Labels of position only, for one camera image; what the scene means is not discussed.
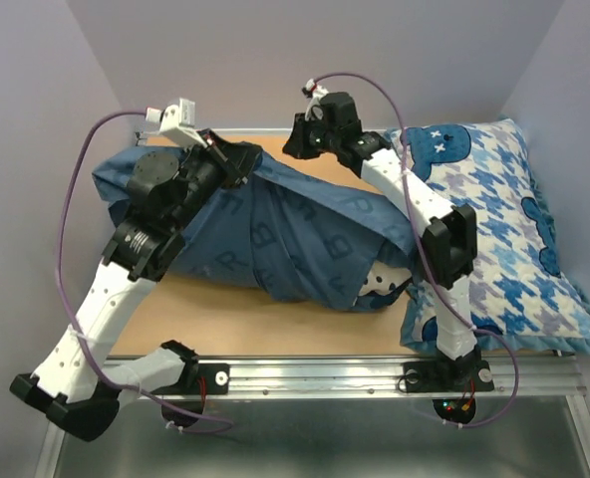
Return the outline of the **dark blue lettered pillowcase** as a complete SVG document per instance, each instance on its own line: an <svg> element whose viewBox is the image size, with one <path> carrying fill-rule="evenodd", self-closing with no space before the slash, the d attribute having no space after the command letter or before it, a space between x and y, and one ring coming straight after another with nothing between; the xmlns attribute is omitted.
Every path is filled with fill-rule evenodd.
<svg viewBox="0 0 590 478"><path fill-rule="evenodd" d="M385 308L409 286L411 226L384 196L301 173L254 144L238 149L252 173L211 193L182 232L173 274L351 312Z"/></svg>

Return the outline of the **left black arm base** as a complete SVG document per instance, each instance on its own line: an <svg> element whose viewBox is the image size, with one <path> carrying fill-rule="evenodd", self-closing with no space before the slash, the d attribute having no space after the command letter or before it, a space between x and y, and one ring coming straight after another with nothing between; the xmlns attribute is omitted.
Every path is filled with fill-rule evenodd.
<svg viewBox="0 0 590 478"><path fill-rule="evenodd" d="M229 379L228 363L201 361L184 371L177 383L161 387L154 393L183 410L203 414L210 397L228 394Z"/></svg>

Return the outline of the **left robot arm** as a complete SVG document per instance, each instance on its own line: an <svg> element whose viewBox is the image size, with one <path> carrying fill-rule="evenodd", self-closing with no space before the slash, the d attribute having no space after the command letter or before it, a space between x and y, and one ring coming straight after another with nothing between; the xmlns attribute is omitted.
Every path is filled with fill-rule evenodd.
<svg viewBox="0 0 590 478"><path fill-rule="evenodd" d="M142 301L186 246L190 222L213 195L239 187L262 157L259 146L211 135L205 146L132 146L93 172L116 225L79 309L62 300L67 330L11 392L61 430L90 442L104 434L129 402L146 397L192 425L199 413L161 399L161 391L204 389L194 350L167 341L128 365L102 367Z"/></svg>

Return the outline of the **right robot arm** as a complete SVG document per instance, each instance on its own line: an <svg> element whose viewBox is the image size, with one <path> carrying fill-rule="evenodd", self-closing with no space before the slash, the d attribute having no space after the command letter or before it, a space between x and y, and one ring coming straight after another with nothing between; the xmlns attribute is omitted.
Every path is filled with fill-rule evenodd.
<svg viewBox="0 0 590 478"><path fill-rule="evenodd" d="M410 221L424 278L432 286L438 326L437 355L407 362L402 380L411 393L457 391L474 379L481 356L471 320L469 277L477 253L476 215L434 192L411 170L407 132L399 146L365 131L353 98L316 83L303 90L305 112L294 118L284 153L297 159L331 153L382 192Z"/></svg>

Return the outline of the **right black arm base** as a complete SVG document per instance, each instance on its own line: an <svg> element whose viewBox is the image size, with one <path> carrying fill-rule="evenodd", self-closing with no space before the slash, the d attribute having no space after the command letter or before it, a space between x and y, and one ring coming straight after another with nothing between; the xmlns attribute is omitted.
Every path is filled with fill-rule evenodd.
<svg viewBox="0 0 590 478"><path fill-rule="evenodd" d="M446 423L468 427L476 414L479 392L494 391L489 363L482 359L471 371L458 373L436 360L410 361L402 364L397 390L407 394L430 395L435 416Z"/></svg>

